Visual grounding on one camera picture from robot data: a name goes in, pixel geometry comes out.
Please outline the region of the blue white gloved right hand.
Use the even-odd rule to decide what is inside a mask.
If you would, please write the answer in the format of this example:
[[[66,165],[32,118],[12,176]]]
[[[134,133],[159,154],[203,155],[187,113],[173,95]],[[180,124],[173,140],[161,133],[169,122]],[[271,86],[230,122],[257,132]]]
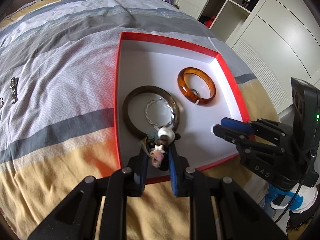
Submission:
[[[294,197],[298,186],[299,184],[296,184],[290,191],[281,191],[270,184],[267,194],[265,195],[265,201],[270,204],[272,209],[284,210]],[[295,200],[290,205],[289,210],[293,213],[303,213],[316,203],[317,197],[319,197],[317,187],[302,185]]]

